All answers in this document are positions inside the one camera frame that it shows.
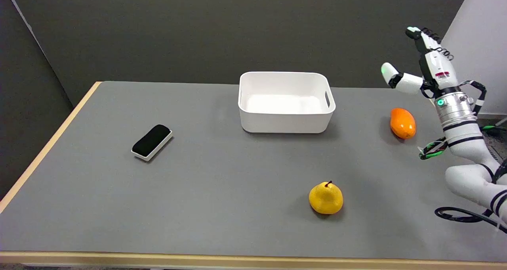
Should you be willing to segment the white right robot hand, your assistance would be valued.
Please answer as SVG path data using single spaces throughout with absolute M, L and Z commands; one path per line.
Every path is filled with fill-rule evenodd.
M 438 98 L 460 91 L 453 56 L 441 46 L 442 39 L 428 28 L 407 27 L 405 34 L 413 39 L 420 55 L 422 76 L 399 72 L 392 64 L 381 66 L 382 77 L 391 89 L 408 94 L 422 93 L 426 98 Z

